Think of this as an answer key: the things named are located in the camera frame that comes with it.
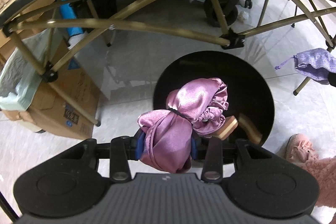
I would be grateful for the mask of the purple satin bonnet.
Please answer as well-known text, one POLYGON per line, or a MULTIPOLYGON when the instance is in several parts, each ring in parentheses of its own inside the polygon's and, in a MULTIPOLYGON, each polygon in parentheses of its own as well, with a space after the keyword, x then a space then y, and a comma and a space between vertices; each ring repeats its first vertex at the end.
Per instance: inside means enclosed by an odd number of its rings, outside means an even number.
POLYGON ((227 85, 219 78, 192 80, 173 90, 165 109, 138 117, 146 134, 141 161, 157 170, 184 173, 191 168, 191 137, 208 137, 220 129, 228 110, 227 85))

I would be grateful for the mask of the lavender drawstring pouch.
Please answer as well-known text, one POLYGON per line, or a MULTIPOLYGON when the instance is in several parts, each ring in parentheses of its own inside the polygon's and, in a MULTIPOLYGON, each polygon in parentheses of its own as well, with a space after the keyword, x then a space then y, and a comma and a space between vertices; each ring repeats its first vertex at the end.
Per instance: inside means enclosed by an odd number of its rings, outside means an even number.
POLYGON ((291 59, 296 71, 320 84, 329 85, 329 74, 335 75, 335 57, 323 48, 299 52, 274 68, 281 69, 291 59))

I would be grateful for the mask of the black round trash bin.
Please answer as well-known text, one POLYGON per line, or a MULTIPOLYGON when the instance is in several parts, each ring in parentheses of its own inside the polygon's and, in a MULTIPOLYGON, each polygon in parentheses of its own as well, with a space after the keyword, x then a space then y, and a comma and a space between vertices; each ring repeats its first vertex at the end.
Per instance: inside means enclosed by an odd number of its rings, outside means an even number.
POLYGON ((235 140, 262 146, 274 122, 270 88, 246 61, 229 53, 200 51, 173 61, 154 89, 153 108, 178 113, 197 139, 197 159, 205 156, 207 138, 224 141, 224 161, 235 140))

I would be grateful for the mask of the pink fuzzy slipper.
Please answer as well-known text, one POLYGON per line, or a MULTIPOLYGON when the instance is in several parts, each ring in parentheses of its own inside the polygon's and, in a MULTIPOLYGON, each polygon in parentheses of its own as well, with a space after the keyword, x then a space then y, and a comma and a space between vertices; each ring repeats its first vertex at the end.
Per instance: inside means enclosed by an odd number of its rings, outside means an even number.
POLYGON ((295 134, 289 138, 285 159, 293 164, 305 164, 307 161, 319 159, 319 155, 305 135, 295 134))

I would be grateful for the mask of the cardboard box with green liner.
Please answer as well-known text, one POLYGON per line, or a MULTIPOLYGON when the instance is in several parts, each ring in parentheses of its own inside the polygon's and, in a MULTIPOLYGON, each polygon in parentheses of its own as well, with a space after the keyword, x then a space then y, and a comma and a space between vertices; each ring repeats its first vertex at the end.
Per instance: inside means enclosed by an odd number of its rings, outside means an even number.
MULTIPOLYGON (((76 59, 58 71, 55 83, 95 117, 100 89, 76 59)), ((1 73, 1 110, 26 127, 74 139, 92 136, 93 124, 43 81, 19 50, 14 50, 1 73)))

